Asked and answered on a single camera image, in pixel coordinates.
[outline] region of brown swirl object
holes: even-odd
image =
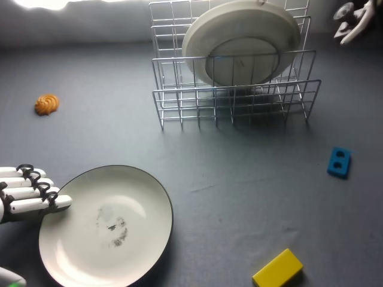
[[[59,98],[54,94],[44,94],[37,99],[35,111],[38,115],[49,115],[51,112],[57,111],[59,105]]]

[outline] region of plate in dish rack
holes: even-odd
[[[214,74],[215,85],[239,86],[278,76],[294,59],[294,53],[285,52],[297,50],[299,43],[298,24],[285,9],[265,1],[241,0],[202,14],[186,32],[182,53],[183,57],[209,57],[186,60],[205,83],[213,85]]]
[[[140,169],[92,169],[60,193],[73,204],[44,217],[39,249],[47,271],[63,286],[129,286],[155,265],[169,242],[170,198]]]

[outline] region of metal wire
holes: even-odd
[[[183,121],[189,119],[197,119],[200,127],[200,121],[205,118],[213,118],[216,126],[221,118],[228,118],[235,124],[239,117],[248,117],[251,123],[254,117],[268,118],[270,115],[282,116],[286,122],[291,113],[301,113],[308,121],[321,81],[310,80],[316,52],[304,50],[311,24],[311,18],[307,16],[309,0],[301,7],[296,2],[299,1],[285,0],[283,6],[292,13],[300,27],[302,50],[220,57],[181,57],[181,43],[187,29],[198,19],[197,15],[214,7],[215,0],[150,3],[152,40],[156,55],[152,60],[156,81],[153,100],[161,128],[164,128],[165,121],[171,120],[180,121],[183,127]],[[270,67],[273,72],[275,59],[279,61],[280,57],[289,54],[294,56],[294,60],[284,72],[265,84],[253,83],[256,57],[273,57]],[[249,57],[252,61],[253,69],[247,85],[235,85],[234,61],[238,57]],[[217,86],[216,64],[222,58],[232,60],[231,86]],[[212,65],[212,85],[199,80],[194,72],[197,61],[205,63],[207,60]]]

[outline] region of gray table surface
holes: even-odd
[[[174,233],[138,286],[252,286],[285,248],[305,265],[296,286],[382,286],[383,53],[338,49],[324,36],[312,78],[323,83],[307,126],[195,121],[161,131],[150,43],[3,51],[0,166],[31,163],[58,187],[94,167],[144,169],[167,189]],[[61,99],[49,117],[36,98]],[[350,149],[344,181],[326,172]],[[38,223],[0,226],[0,266],[30,287],[56,286],[38,251]]]

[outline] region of hole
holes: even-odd
[[[336,169],[341,169],[341,168],[342,168],[342,164],[336,162],[336,163],[334,163],[334,167],[335,167]]]
[[[337,151],[336,156],[337,157],[345,157],[345,153],[343,151]]]

